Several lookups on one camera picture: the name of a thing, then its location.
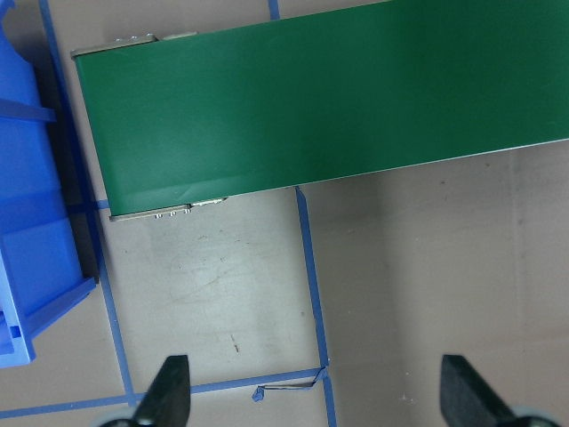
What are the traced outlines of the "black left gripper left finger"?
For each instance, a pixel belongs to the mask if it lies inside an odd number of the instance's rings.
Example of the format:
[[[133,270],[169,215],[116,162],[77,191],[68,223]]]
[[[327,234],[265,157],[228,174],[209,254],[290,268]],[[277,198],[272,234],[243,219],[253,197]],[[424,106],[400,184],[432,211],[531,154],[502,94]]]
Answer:
[[[187,355],[169,356],[158,371],[132,420],[137,426],[186,426],[190,413]]]

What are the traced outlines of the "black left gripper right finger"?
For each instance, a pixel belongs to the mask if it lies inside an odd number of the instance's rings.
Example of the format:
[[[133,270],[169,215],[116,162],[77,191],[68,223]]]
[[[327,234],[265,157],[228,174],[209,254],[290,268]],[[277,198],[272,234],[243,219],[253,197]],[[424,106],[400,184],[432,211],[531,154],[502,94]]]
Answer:
[[[461,355],[442,357],[439,406],[448,426],[501,426],[516,416]]]

